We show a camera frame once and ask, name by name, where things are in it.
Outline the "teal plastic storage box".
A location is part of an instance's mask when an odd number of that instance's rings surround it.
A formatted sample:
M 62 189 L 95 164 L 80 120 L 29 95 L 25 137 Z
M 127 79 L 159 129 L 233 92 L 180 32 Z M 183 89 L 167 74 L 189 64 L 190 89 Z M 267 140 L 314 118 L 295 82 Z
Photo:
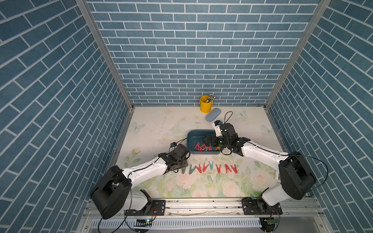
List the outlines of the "teal plastic storage box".
M 212 147 L 212 151 L 197 151 L 195 150 L 196 144 L 199 142 L 201 145 L 205 144 L 203 139 L 208 135 L 214 135 L 214 130 L 198 129 L 192 130 L 187 134 L 186 146 L 191 154 L 220 154 L 220 150 L 215 150 L 217 147 Z

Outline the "teal clothespin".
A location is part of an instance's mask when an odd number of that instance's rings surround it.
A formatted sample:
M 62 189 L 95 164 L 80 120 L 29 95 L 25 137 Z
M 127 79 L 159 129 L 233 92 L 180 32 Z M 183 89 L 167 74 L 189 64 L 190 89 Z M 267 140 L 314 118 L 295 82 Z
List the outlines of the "teal clothespin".
M 214 162 L 208 162 L 210 170 L 214 169 Z

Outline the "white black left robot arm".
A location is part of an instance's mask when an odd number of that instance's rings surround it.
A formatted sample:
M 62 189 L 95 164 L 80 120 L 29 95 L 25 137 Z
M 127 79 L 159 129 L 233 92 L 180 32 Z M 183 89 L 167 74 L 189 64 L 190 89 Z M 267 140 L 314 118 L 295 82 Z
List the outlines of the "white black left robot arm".
M 126 214 L 149 215 L 153 199 L 142 189 L 135 194 L 132 189 L 153 177 L 188 166 L 190 151 L 182 144 L 168 153 L 141 165 L 121 169 L 115 165 L 108 169 L 90 191 L 90 197 L 103 219 L 109 219 L 125 208 Z

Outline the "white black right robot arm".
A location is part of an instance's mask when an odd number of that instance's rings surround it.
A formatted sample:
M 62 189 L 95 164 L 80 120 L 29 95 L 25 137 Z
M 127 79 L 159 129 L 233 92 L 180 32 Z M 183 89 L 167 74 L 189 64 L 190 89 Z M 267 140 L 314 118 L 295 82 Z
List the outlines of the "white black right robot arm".
M 275 169 L 275 179 L 279 183 L 265 189 L 256 198 L 260 212 L 264 213 L 287 199 L 301 200 L 315 185 L 317 178 L 300 153 L 279 152 L 258 145 L 248 138 L 239 137 L 230 123 L 216 121 L 213 125 L 215 133 L 203 138 L 208 147 L 227 148 L 232 153 Z

